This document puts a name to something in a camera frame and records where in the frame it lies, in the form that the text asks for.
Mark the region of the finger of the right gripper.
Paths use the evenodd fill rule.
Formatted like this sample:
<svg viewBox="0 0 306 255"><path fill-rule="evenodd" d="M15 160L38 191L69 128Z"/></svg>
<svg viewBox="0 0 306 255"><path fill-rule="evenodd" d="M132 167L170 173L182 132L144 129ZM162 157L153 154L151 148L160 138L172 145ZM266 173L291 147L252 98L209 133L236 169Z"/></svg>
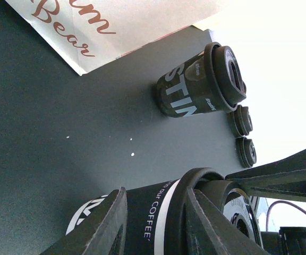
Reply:
<svg viewBox="0 0 306 255"><path fill-rule="evenodd" d="M273 163L229 174L248 194L274 199L306 199L306 149Z"/></svg>

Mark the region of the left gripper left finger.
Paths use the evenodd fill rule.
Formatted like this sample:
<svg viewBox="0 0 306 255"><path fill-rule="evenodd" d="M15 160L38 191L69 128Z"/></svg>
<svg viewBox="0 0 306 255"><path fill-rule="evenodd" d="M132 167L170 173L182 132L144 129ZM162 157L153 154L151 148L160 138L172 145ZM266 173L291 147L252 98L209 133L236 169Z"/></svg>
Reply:
<svg viewBox="0 0 306 255"><path fill-rule="evenodd" d="M42 254L123 254L128 203L126 189L113 190L77 228Z"/></svg>

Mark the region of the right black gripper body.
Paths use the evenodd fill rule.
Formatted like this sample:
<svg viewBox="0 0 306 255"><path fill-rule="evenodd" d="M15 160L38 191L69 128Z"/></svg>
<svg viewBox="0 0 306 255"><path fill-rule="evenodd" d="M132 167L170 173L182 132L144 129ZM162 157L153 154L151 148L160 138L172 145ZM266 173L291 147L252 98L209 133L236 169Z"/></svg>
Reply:
<svg viewBox="0 0 306 255"><path fill-rule="evenodd" d="M270 254L306 255L306 227L281 227L279 232L261 232L261 237Z"/></svg>

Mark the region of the single black paper cup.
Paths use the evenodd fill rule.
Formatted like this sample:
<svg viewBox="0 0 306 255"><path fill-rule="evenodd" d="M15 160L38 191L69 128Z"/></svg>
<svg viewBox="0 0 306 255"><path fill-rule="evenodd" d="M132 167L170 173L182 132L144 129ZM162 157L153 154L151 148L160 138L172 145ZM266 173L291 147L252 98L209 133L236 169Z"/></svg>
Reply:
<svg viewBox="0 0 306 255"><path fill-rule="evenodd" d="M174 118L234 111L238 102L225 96L227 91L219 85L214 72L206 72L203 57L186 61L156 83L160 110Z"/></svg>

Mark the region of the printed Cream Bear paper bag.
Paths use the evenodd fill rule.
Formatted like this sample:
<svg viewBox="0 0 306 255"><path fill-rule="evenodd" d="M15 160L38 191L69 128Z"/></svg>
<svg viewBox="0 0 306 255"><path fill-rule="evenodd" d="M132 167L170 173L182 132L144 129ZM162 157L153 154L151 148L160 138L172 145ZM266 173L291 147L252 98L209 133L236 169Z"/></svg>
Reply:
<svg viewBox="0 0 306 255"><path fill-rule="evenodd" d="M79 75L231 6L232 1L9 1Z"/></svg>

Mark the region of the black coffee lid front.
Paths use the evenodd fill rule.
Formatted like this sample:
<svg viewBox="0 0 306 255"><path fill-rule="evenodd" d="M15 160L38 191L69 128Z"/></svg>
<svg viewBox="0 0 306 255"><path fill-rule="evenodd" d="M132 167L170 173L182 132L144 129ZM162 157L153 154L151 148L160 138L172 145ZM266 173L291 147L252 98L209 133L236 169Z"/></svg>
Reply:
<svg viewBox="0 0 306 255"><path fill-rule="evenodd" d="M232 49L217 42L209 43L205 46L204 62L216 108L227 113L235 111L238 103L247 96Z"/></svg>

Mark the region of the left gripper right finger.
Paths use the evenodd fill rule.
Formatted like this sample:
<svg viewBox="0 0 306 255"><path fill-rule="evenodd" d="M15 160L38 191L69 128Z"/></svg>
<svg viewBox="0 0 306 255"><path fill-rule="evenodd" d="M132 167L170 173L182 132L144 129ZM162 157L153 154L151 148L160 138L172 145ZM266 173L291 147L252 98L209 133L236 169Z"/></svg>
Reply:
<svg viewBox="0 0 306 255"><path fill-rule="evenodd" d="M199 190L186 193L187 254L267 254Z"/></svg>

